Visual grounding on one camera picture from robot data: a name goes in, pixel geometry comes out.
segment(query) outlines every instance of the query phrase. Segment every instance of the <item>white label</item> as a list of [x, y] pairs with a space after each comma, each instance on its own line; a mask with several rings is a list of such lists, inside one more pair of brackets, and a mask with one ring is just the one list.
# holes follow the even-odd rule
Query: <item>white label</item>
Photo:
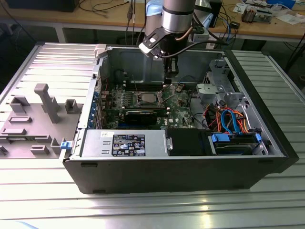
[[[209, 35], [209, 41], [216, 41], [216, 38]], [[214, 47], [215, 47], [215, 44], [207, 43], [205, 48], [206, 49], [214, 49]]]
[[102, 131], [101, 137], [113, 137], [114, 132], [113, 131]]

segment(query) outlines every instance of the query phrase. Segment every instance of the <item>blue latch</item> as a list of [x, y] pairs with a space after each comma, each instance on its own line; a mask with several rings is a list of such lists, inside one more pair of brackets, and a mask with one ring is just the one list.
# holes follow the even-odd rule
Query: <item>blue latch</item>
[[62, 142], [61, 149], [72, 149], [74, 141]]
[[230, 138], [227, 134], [213, 134], [212, 135], [212, 141], [213, 142], [229, 142]]
[[258, 142], [261, 142], [262, 141], [262, 137], [260, 134], [255, 134], [255, 137], [257, 139]]

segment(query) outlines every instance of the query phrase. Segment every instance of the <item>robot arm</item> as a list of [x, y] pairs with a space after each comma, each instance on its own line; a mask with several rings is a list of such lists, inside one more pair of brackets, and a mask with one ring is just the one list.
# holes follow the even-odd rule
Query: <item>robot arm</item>
[[146, 36], [139, 48], [147, 56], [156, 58], [172, 55], [163, 58], [165, 79], [178, 74], [178, 56], [175, 53], [186, 47], [188, 35], [192, 32], [204, 33], [201, 26], [192, 26], [195, 3], [196, 0], [163, 0], [161, 20], [158, 17], [147, 17]]
[[[177, 50], [186, 45], [180, 45], [180, 41], [176, 41], [175, 38], [183, 36], [187, 32], [192, 23], [193, 11], [195, 6], [195, 0], [164, 0], [162, 9], [161, 27], [155, 29], [150, 34], [146, 33], [146, 37], [139, 45], [139, 48], [143, 53], [152, 53], [155, 56], [158, 54], [173, 54]], [[162, 50], [154, 50], [157, 44], [164, 41], [161, 44]]]

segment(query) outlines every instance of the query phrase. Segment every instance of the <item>gray plastic part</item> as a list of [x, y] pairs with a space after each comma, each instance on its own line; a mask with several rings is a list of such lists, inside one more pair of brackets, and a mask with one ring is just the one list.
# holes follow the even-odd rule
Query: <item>gray plastic part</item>
[[30, 123], [31, 121], [32, 119], [29, 116], [16, 116], [9, 118], [10, 123]]
[[61, 153], [61, 146], [58, 144], [56, 138], [53, 138], [51, 142], [51, 148], [55, 154], [59, 155]]
[[5, 128], [1, 132], [4, 135], [25, 135], [27, 131], [25, 129], [8, 129]]
[[3, 155], [6, 155], [7, 152], [8, 151], [6, 148], [4, 148], [3, 146], [0, 146], [0, 153], [2, 153]]
[[34, 88], [34, 92], [40, 96], [44, 109], [47, 111], [52, 123], [58, 123], [59, 116], [57, 115], [56, 107], [49, 96], [48, 89], [49, 86], [46, 83], [38, 83]]
[[[74, 138], [75, 131], [77, 129], [77, 123], [80, 118], [82, 104], [78, 104], [78, 114], [67, 114], [64, 104], [59, 104], [58, 116], [60, 122], [53, 124], [47, 113], [41, 108], [41, 104], [31, 104], [30, 106], [24, 106], [24, 109], [28, 116], [32, 118], [30, 123], [11, 123], [9, 119], [16, 117], [16, 114], [12, 111], [2, 129], [26, 129], [26, 135], [8, 135], [0, 136], [0, 145], [4, 146], [8, 150], [8, 154], [5, 158], [58, 158], [58, 151], [53, 150], [51, 142], [37, 143], [34, 137], [47, 137], [51, 136], [52, 139], [56, 138], [59, 144], [61, 144], [62, 138], [67, 141], [71, 141]], [[46, 145], [49, 150], [49, 154], [34, 155], [30, 149], [32, 145]]]
[[1, 144], [5, 144], [5, 143], [10, 144], [10, 141], [7, 137], [0, 137], [0, 143]]
[[52, 138], [50, 135], [44, 137], [36, 137], [35, 141], [38, 143], [50, 143], [52, 141]]
[[40, 155], [40, 154], [49, 154], [49, 150], [45, 145], [33, 145], [32, 148], [30, 149], [30, 151], [36, 155]]
[[75, 99], [67, 99], [65, 103], [65, 108], [67, 114], [77, 114], [80, 111]]
[[[56, 112], [58, 111], [58, 109], [59, 109], [59, 105], [58, 105], [58, 103], [57, 103], [57, 101], [56, 101], [56, 98], [55, 97], [50, 97], [51, 98], [51, 100], [52, 100], [52, 104], [53, 104], [53, 107], [55, 108], [55, 110], [56, 110]], [[43, 111], [45, 112], [45, 113], [47, 113], [47, 111], [46, 111], [46, 109], [44, 108], [44, 105], [43, 104], [41, 104], [41, 107], [42, 107], [42, 109], [43, 109]]]
[[15, 96], [10, 103], [11, 108], [16, 115], [25, 115], [24, 106], [29, 106], [27, 99], [24, 96]]

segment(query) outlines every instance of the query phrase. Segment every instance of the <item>blue object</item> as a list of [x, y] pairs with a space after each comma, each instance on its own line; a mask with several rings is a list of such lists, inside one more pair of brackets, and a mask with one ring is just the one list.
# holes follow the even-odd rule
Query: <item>blue object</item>
[[256, 139], [257, 139], [258, 142], [261, 142], [261, 141], [262, 141], [262, 137], [261, 137], [260, 134], [256, 134], [255, 137], [256, 137]]
[[266, 0], [266, 2], [271, 5], [281, 4], [288, 7], [289, 9], [292, 9], [295, 4], [295, 0]]
[[93, 96], [95, 96], [95, 97], [99, 97], [99, 96], [100, 96], [100, 93], [98, 93], [98, 92], [94, 92], [94, 93], [93, 93]]
[[96, 109], [91, 107], [90, 113], [94, 114], [96, 112]]
[[61, 149], [72, 149], [72, 143], [73, 143], [73, 141], [62, 142]]
[[163, 0], [151, 0], [146, 4], [146, 16], [162, 14]]
[[230, 138], [227, 134], [213, 134], [212, 135], [213, 142], [229, 142]]
[[93, 128], [93, 121], [89, 121], [87, 125], [89, 128]]
[[210, 13], [205, 19], [204, 21], [202, 22], [202, 25], [205, 27], [205, 28], [208, 28], [211, 24], [211, 21], [213, 19], [214, 15], [212, 13]]
[[231, 135], [233, 134], [231, 130], [229, 130], [226, 126], [225, 126], [225, 123], [224, 123], [224, 115], [225, 113], [227, 112], [230, 112], [231, 115], [232, 115], [232, 121], [233, 121], [233, 126], [234, 126], [234, 130], [235, 132], [239, 133], [239, 134], [242, 134], [242, 132], [240, 131], [239, 129], [239, 126], [237, 125], [237, 121], [236, 121], [236, 117], [233, 113], [233, 111], [230, 111], [230, 110], [224, 110], [223, 113], [221, 114], [221, 125], [224, 127], [224, 129], [226, 131], [228, 131]]
[[228, 21], [226, 20], [226, 19], [223, 19], [223, 18], [221, 18], [226, 24], [227, 24], [227, 28], [228, 28], [228, 36], [227, 36], [227, 41], [228, 41], [228, 39], [229, 39], [229, 37], [230, 37], [230, 34], [231, 34], [231, 29], [230, 29], [230, 26], [229, 26], [229, 23], [228, 23]]

